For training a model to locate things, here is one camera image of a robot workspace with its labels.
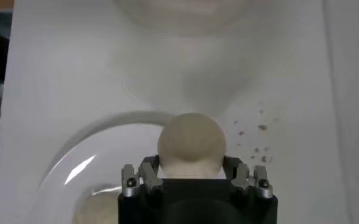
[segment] white ball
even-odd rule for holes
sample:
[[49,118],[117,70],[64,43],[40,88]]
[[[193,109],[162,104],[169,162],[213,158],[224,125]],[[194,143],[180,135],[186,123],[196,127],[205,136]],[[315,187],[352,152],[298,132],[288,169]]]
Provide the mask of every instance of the white ball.
[[160,165],[168,178],[215,178],[225,153],[223,131],[202,114],[175,117],[158,140]]

